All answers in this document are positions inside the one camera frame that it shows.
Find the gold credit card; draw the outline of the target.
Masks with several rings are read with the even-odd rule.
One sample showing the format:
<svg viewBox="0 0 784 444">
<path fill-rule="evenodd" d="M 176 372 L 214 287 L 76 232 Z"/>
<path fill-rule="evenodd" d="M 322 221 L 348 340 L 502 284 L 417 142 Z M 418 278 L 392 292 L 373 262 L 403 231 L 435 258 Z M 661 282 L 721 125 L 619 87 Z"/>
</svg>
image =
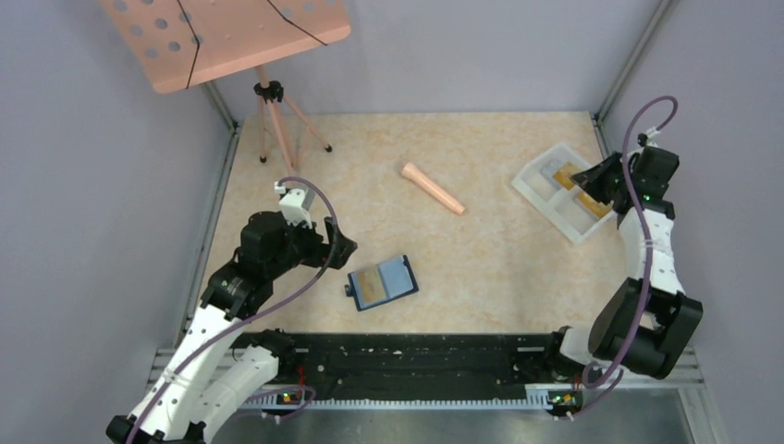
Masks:
<svg viewBox="0 0 784 444">
<path fill-rule="evenodd" d="M 572 179 L 572 177 L 580 172 L 581 170 L 578 166 L 567 162 L 560 166 L 558 170 L 553 173 L 552 179 L 562 188 L 571 190 L 575 186 L 575 181 Z"/>
<path fill-rule="evenodd" d="M 386 299 L 386 289 L 377 268 L 367 268 L 356 273 L 357 298 L 361 307 L 370 307 Z"/>
</svg>

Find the blue card holder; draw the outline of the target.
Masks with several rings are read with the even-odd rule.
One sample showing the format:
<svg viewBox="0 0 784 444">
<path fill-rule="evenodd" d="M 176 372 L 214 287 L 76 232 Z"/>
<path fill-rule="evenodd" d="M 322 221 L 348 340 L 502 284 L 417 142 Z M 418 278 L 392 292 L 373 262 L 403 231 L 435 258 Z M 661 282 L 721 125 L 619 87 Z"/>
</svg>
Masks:
<svg viewBox="0 0 784 444">
<path fill-rule="evenodd" d="M 363 312 L 417 293 L 420 287 L 410 258 L 401 254 L 348 273 L 344 290 L 357 311 Z"/>
</svg>

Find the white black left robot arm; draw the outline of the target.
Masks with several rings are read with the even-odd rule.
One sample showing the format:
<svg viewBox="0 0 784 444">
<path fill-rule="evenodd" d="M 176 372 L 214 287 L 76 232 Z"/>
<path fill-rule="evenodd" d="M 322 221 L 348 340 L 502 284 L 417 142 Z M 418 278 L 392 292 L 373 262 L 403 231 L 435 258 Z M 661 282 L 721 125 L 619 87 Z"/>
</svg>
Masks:
<svg viewBox="0 0 784 444">
<path fill-rule="evenodd" d="M 246 327 L 299 298 L 356 251 L 335 211 L 324 223 L 321 235 L 302 209 L 249 217 L 163 373 L 130 413 L 111 419 L 105 430 L 111 442 L 210 443 L 256 389 L 293 377 L 297 359 L 279 334 L 251 345 L 222 376 L 214 373 Z"/>
</svg>

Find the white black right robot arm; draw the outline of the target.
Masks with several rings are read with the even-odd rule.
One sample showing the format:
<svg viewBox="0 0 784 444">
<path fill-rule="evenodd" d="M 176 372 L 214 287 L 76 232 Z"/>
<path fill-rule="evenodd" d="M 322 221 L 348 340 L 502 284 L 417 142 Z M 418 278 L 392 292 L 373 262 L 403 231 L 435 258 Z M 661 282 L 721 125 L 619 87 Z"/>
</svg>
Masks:
<svg viewBox="0 0 784 444">
<path fill-rule="evenodd" d="M 665 193 L 679 165 L 676 154 L 648 146 L 570 176 L 617 215 L 628 275 L 590 329 L 562 329 L 560 345 L 542 356 L 549 378 L 566 381 L 590 362 L 615 359 L 654 379 L 675 367 L 704 314 L 680 283 L 671 246 L 675 209 Z"/>
</svg>

